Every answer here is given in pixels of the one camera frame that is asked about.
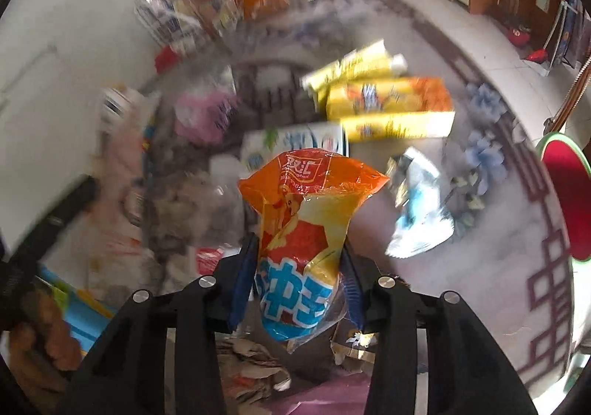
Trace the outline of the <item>left hand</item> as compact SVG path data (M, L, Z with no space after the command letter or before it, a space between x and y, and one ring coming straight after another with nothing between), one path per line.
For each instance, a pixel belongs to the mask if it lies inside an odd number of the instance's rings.
M82 362L79 341L51 296L35 293L33 318L9 333L9 369L29 401L42 414L51 414L66 392L66 374Z

